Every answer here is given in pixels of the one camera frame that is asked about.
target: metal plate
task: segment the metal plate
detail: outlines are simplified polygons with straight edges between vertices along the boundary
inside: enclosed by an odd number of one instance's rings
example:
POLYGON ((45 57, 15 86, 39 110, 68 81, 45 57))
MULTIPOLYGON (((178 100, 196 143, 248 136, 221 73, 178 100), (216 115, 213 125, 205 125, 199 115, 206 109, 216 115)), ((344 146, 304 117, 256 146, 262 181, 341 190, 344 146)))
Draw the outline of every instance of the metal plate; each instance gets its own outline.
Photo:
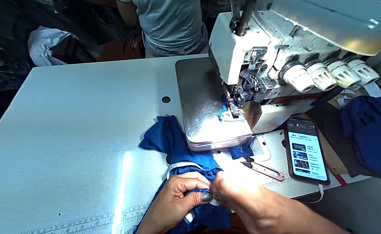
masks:
POLYGON ((219 121, 217 115, 223 106, 221 95, 224 92, 209 58, 177 61, 176 76, 185 133, 190 146, 215 144, 218 147, 216 143, 245 139, 252 135, 243 116, 239 121, 219 121))

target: orange fabric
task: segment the orange fabric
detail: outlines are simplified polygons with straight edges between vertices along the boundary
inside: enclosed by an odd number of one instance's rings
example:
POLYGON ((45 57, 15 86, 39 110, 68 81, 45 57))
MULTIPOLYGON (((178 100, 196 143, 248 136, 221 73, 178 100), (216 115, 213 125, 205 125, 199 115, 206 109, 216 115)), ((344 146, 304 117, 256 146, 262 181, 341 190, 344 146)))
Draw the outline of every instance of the orange fabric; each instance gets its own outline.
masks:
POLYGON ((105 43, 97 61, 117 61, 144 58, 144 43, 141 34, 127 40, 110 41, 105 43))

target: blue fabric pile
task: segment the blue fabric pile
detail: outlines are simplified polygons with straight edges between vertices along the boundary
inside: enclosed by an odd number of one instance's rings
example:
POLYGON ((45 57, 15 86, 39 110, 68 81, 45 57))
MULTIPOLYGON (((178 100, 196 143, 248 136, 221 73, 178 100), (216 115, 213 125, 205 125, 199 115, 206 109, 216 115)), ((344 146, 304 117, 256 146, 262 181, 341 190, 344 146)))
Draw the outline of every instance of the blue fabric pile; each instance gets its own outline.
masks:
MULTIPOLYGON (((202 168, 200 169, 197 166, 176 167, 170 171, 170 176, 197 171, 204 175, 210 182, 213 182, 216 173, 222 171, 222 168, 218 166, 210 152, 193 152, 189 149, 186 137, 180 129, 180 125, 174 115, 166 117, 157 116, 157 123, 147 130, 139 147, 144 150, 156 150, 167 154, 171 157, 172 164, 179 162, 195 162, 202 168)), ((160 185, 152 202, 162 190, 166 181, 167 180, 165 179, 162 185, 160 185)), ((211 193, 208 189, 193 189, 186 193, 186 195, 193 191, 211 193)), ((231 215, 226 206, 214 206, 211 204, 200 205, 193 209, 193 214, 195 217, 192 222, 183 219, 177 227, 169 230, 167 233, 181 234, 188 232, 199 225, 206 225, 209 229, 229 228, 231 226, 231 215)))
POLYGON ((355 140, 359 163, 381 174, 381 97, 359 96, 341 113, 344 136, 355 140))

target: gray t-shirt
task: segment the gray t-shirt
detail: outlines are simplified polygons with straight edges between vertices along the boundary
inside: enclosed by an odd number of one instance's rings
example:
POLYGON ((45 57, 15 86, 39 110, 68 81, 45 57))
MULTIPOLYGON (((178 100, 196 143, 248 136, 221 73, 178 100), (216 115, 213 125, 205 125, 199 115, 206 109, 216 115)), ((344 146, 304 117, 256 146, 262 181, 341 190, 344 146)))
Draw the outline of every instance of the gray t-shirt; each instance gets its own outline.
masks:
POLYGON ((137 6, 144 45, 154 56, 198 53, 207 44, 200 0, 132 1, 137 6))

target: white cloth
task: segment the white cloth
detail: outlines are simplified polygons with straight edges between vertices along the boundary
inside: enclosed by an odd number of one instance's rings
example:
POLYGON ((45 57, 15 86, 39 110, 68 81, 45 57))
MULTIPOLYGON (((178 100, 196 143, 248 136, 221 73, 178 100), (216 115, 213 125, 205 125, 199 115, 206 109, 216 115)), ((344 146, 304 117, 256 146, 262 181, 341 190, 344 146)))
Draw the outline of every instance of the white cloth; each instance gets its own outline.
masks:
POLYGON ((27 40, 27 46, 33 63, 38 67, 67 64, 52 57, 50 48, 58 45, 63 39, 70 35, 75 37, 70 32, 56 28, 45 28, 43 26, 39 26, 36 30, 31 32, 27 40))

